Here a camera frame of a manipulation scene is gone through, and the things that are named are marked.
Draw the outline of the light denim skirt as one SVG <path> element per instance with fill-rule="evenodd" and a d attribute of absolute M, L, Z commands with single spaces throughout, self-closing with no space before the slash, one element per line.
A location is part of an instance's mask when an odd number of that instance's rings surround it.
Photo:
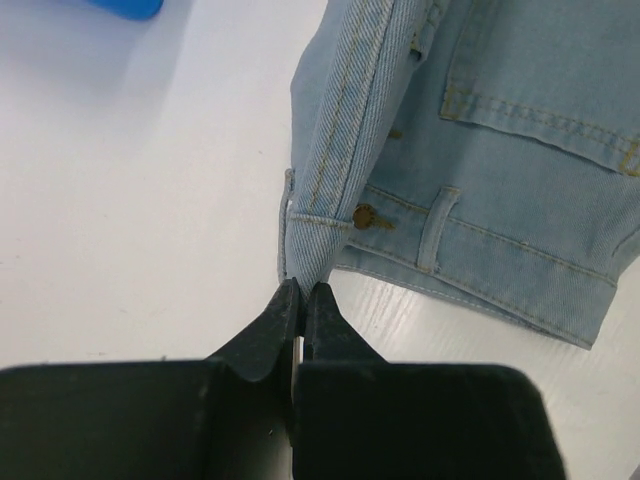
<path fill-rule="evenodd" d="M 593 346 L 639 255 L 637 2 L 331 1 L 291 108 L 281 279 Z"/>

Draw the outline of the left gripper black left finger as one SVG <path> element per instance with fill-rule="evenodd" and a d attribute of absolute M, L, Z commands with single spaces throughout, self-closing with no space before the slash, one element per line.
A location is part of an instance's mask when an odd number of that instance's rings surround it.
<path fill-rule="evenodd" d="M 5 479 L 288 479 L 300 291 L 202 360 L 1 373 Z"/>

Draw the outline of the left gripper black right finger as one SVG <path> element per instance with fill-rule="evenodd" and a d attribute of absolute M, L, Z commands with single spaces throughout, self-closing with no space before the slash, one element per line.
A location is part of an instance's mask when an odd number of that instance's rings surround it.
<path fill-rule="evenodd" d="M 391 363 L 310 297 L 294 387 L 297 479 L 562 479 L 541 394 L 498 364 Z"/>

